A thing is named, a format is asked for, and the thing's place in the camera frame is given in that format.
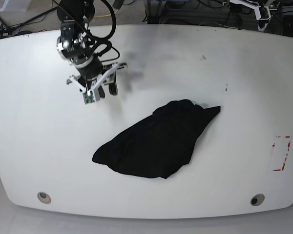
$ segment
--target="white table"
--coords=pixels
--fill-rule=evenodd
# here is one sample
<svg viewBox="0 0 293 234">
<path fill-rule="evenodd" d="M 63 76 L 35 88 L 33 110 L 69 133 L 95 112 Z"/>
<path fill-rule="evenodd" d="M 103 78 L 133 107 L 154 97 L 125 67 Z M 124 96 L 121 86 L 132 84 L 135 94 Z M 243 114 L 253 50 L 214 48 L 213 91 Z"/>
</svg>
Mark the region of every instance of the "white table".
<svg viewBox="0 0 293 234">
<path fill-rule="evenodd" d="M 92 31 L 104 36 L 109 27 Z M 237 215 L 293 203 L 292 38 L 119 26 L 112 42 L 129 65 L 118 74 L 119 95 L 84 105 L 65 83 L 78 73 L 56 51 L 59 34 L 0 40 L 0 177 L 13 203 L 126 218 Z M 222 111 L 198 139 L 192 162 L 175 175 L 139 178 L 91 161 L 118 133 L 184 98 Z M 52 202 L 41 203 L 38 192 Z M 256 194 L 265 201 L 254 207 Z"/>
</svg>

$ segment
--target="round hole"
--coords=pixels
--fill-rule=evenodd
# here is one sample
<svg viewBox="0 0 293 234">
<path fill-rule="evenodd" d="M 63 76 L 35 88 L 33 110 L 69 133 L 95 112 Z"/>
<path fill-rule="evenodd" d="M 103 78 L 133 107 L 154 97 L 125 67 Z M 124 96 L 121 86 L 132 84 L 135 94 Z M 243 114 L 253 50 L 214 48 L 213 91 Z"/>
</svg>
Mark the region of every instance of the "round hole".
<svg viewBox="0 0 293 234">
<path fill-rule="evenodd" d="M 263 194 L 257 194 L 251 199 L 252 206 L 259 206 L 265 200 L 265 196 Z"/>
<path fill-rule="evenodd" d="M 49 204 L 51 202 L 51 198 L 48 194 L 44 192 L 39 192 L 37 194 L 38 200 L 41 201 L 42 203 Z"/>
</svg>

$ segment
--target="black cloth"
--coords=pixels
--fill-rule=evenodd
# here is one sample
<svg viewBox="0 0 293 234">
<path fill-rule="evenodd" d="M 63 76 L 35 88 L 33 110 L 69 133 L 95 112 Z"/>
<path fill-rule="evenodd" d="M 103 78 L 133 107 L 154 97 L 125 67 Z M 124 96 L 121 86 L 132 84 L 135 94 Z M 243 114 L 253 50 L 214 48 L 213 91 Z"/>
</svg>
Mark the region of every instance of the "black cloth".
<svg viewBox="0 0 293 234">
<path fill-rule="evenodd" d="M 220 112 L 171 101 L 101 146 L 92 161 L 132 176 L 168 178 L 190 162 L 197 138 Z"/>
</svg>

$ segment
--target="metal grommet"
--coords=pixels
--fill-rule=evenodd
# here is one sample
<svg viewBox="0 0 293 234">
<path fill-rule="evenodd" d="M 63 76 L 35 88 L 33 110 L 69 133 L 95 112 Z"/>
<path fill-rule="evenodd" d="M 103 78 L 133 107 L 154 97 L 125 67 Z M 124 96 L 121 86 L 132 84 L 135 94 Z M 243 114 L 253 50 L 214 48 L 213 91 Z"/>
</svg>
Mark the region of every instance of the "metal grommet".
<svg viewBox="0 0 293 234">
<path fill-rule="evenodd" d="M 263 194 L 257 194 L 251 199 L 252 206 L 259 206 L 265 200 L 265 196 Z"/>
<path fill-rule="evenodd" d="M 44 192 L 39 192 L 37 194 L 38 200 L 41 201 L 44 204 L 49 204 L 51 203 L 51 198 L 48 194 L 44 193 Z"/>
</svg>

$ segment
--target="gray floor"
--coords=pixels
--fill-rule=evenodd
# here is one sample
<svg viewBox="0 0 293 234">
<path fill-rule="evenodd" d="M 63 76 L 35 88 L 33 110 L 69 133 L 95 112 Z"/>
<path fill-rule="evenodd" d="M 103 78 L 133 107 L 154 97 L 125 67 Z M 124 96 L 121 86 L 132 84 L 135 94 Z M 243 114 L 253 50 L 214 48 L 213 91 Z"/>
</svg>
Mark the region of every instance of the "gray floor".
<svg viewBox="0 0 293 234">
<path fill-rule="evenodd" d="M 107 0 L 111 5 L 114 0 Z M 132 0 L 125 0 L 126 3 L 130 3 Z M 100 1 L 94 0 L 95 16 L 102 16 L 109 14 L 107 7 Z M 9 25 L 22 23 L 48 9 L 51 8 L 51 0 L 32 0 L 26 12 L 0 12 L 0 17 Z M 129 6 L 122 6 L 122 8 L 116 13 L 117 24 L 141 24 L 145 17 L 145 7 L 143 1 L 136 1 Z M 61 22 L 59 21 L 56 11 L 49 13 L 46 18 L 39 23 L 24 26 L 21 30 L 29 30 L 32 32 L 38 32 L 42 29 L 55 30 L 60 28 Z M 110 25 L 110 17 L 95 18 L 91 21 L 90 26 L 97 25 Z"/>
</svg>

